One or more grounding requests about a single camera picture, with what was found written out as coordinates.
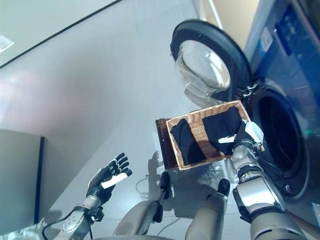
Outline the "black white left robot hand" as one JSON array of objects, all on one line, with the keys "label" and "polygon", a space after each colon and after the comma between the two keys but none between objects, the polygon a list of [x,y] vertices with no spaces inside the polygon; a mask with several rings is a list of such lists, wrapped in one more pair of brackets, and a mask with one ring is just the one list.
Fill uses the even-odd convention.
[{"label": "black white left robot hand", "polygon": [[88,183],[86,197],[95,197],[100,205],[104,205],[111,198],[116,184],[132,175],[129,164],[128,157],[122,152],[100,168]]}]

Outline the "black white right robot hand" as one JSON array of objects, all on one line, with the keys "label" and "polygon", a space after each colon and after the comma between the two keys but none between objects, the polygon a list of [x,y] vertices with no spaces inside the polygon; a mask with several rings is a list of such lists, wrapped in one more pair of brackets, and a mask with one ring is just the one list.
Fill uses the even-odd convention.
[{"label": "black white right robot hand", "polygon": [[264,133],[262,129],[253,121],[242,120],[235,133],[229,133],[227,136],[217,140],[217,149],[224,153],[230,154],[232,149],[241,141],[249,140],[253,144],[263,144]]}]

